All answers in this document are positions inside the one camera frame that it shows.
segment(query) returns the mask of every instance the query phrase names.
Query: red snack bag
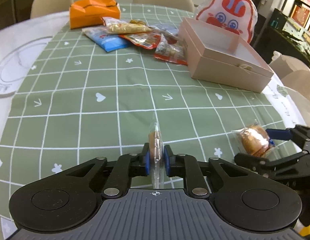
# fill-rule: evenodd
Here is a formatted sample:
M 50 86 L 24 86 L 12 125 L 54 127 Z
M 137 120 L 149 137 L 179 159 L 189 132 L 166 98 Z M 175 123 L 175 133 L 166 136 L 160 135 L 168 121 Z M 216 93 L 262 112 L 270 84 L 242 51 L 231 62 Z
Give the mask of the red snack bag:
M 155 49 L 161 38 L 160 34 L 157 33 L 132 33 L 120 34 L 119 36 L 145 49 Z
M 173 38 L 167 40 L 164 35 L 161 35 L 161 40 L 155 51 L 154 58 L 180 65 L 187 65 L 183 45 Z

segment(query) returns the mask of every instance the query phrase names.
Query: cartoon blue eye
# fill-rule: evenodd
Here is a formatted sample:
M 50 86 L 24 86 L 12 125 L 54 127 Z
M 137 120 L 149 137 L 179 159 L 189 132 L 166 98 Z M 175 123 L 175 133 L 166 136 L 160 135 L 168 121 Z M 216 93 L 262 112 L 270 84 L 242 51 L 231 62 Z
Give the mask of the cartoon blue eye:
M 224 23 L 226 21 L 226 15 L 222 12 L 216 14 L 215 18 L 220 22 Z
M 237 30 L 238 22 L 236 20 L 230 20 L 229 23 L 228 23 L 228 28 Z

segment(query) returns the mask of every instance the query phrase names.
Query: blue snack bag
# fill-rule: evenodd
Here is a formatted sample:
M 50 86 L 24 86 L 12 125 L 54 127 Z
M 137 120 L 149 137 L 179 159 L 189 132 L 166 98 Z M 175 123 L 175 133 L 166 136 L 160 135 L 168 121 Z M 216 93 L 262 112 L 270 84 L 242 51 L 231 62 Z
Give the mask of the blue snack bag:
M 82 32 L 106 52 L 127 48 L 131 43 L 116 34 L 109 34 L 105 26 L 83 28 Z

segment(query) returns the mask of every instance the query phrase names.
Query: orange paper bag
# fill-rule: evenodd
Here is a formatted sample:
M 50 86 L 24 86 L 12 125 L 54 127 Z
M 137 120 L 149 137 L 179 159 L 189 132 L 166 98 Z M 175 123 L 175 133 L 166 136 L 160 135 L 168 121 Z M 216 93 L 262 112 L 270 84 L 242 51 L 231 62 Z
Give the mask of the orange paper bag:
M 115 0 L 79 0 L 70 7 L 71 29 L 102 25 L 102 17 L 119 19 L 119 5 Z

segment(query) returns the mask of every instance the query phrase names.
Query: gray ribbed plate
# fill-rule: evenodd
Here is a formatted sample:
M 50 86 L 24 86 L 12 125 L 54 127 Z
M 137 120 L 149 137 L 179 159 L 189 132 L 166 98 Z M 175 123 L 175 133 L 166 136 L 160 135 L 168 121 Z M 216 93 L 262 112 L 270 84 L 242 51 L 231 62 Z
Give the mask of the gray ribbed plate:
M 292 240 L 303 239 L 292 229 L 272 234 L 241 231 L 224 222 L 206 200 L 181 189 L 130 189 L 123 198 L 106 200 L 97 214 L 80 227 L 57 234 L 19 230 L 12 240 Z

